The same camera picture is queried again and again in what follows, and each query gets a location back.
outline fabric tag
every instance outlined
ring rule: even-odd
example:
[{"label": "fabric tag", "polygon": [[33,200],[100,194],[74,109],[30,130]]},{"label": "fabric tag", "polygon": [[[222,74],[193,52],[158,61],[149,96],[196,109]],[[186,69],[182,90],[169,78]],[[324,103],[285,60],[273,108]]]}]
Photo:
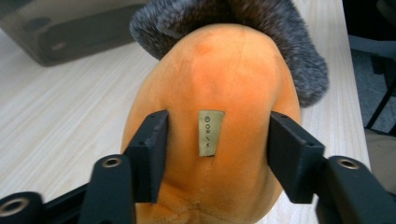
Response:
[{"label": "fabric tag", "polygon": [[218,147],[224,112],[218,110],[199,111],[199,156],[214,156]]}]

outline black chair leg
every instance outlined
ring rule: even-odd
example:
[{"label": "black chair leg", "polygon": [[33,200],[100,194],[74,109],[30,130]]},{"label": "black chair leg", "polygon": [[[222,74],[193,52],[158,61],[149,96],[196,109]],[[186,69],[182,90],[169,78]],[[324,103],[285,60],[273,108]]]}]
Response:
[{"label": "black chair leg", "polygon": [[373,127],[376,119],[378,119],[379,115],[381,114],[382,110],[384,109],[385,105],[389,101],[389,99],[392,96],[395,89],[396,89],[396,78],[394,78],[392,83],[390,84],[387,93],[385,93],[385,96],[382,98],[381,103],[376,108],[373,116],[370,118],[370,121],[368,122],[367,126],[365,127],[366,129],[371,129]]}]

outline bolt hole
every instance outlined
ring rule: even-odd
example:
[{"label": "bolt hole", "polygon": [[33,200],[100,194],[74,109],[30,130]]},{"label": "bolt hole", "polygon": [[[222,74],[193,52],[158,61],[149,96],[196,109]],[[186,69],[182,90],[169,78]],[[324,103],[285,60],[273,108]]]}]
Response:
[{"label": "bolt hole", "polygon": [[0,217],[9,217],[17,214],[23,210],[28,203],[29,200],[26,198],[17,198],[6,202],[0,206]]},{"label": "bolt hole", "polygon": [[120,165],[121,160],[119,158],[110,158],[102,162],[102,165],[106,168],[115,167]]},{"label": "bolt hole", "polygon": [[359,165],[356,164],[356,162],[354,162],[354,161],[341,159],[341,160],[338,160],[338,164],[340,164],[341,166],[344,166],[347,169],[351,169],[351,170],[359,169]]}]

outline orange fabric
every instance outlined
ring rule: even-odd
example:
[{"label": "orange fabric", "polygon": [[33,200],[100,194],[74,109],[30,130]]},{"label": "orange fabric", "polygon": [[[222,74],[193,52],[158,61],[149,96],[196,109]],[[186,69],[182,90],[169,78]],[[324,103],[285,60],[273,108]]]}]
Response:
[{"label": "orange fabric", "polygon": [[[136,206],[138,223],[253,223],[265,216],[282,190],[266,158],[270,112],[300,122],[275,43],[237,24],[184,37],[137,94],[122,149],[146,115],[164,109],[169,130],[159,201]],[[225,112],[214,157],[199,157],[199,110]]]}]

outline stuffed animal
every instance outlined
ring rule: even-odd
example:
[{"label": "stuffed animal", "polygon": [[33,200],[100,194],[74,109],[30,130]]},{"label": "stuffed animal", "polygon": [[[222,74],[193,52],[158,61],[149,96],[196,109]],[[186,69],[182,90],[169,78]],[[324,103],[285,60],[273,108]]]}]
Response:
[{"label": "stuffed animal", "polygon": [[134,99],[122,150],[148,114],[169,112],[158,202],[138,203],[137,223],[254,223],[282,191],[267,163],[270,113],[300,122],[327,70],[290,1],[245,2],[156,0],[133,18],[134,38],[161,61]]}]

